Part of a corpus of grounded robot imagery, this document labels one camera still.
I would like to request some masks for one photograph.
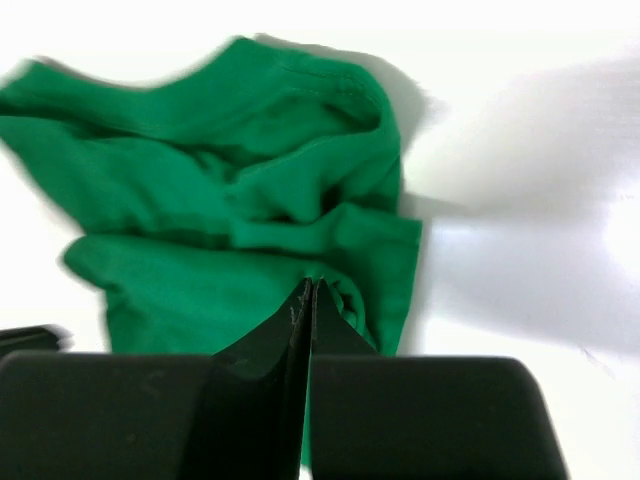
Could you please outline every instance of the white background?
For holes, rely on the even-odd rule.
[[[520,358],[572,478],[635,480],[640,7],[586,3],[0,0],[0,76],[43,55],[151,85],[259,32],[383,58],[347,55],[411,138],[402,208],[426,228],[403,351]],[[106,348],[98,292],[57,263],[79,232],[0,157],[0,328]]]

